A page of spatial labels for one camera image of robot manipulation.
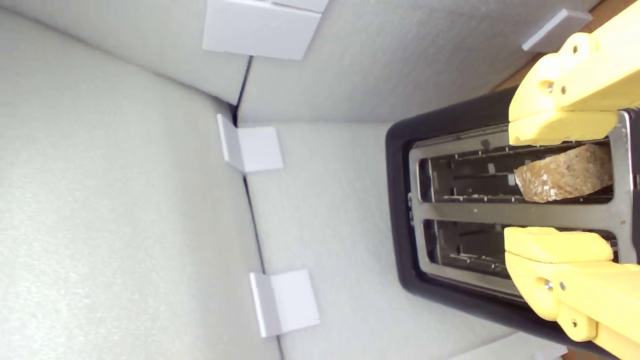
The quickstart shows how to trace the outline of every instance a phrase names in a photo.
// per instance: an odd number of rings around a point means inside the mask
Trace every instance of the toaster metal top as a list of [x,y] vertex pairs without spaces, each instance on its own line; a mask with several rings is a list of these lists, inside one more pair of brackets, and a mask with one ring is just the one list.
[[[631,240],[634,180],[629,128],[629,116],[621,111],[608,139],[595,141],[611,147],[612,189],[545,204],[522,198],[513,170],[526,161],[582,143],[513,147],[507,125],[416,143],[408,155],[408,205],[421,270],[445,281],[521,300],[506,273],[504,244],[495,241],[496,236],[502,239],[505,225],[595,231],[610,241],[621,263],[636,263]],[[453,177],[453,168],[460,164],[469,167],[468,171]]]

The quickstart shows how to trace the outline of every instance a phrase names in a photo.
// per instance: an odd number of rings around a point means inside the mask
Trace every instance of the white foam board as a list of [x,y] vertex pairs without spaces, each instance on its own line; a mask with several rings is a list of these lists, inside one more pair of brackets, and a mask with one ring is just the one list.
[[558,11],[597,3],[331,0],[303,61],[253,59],[239,123],[395,122],[486,94]]
[[566,353],[564,345],[518,332],[450,360],[556,360]]
[[202,50],[206,0],[0,0],[0,8],[237,103],[248,56]]
[[588,12],[562,9],[522,44],[522,49],[536,53],[554,53],[562,47],[567,38],[578,32],[592,18]]
[[0,34],[0,359],[282,360],[228,104],[1,6]]

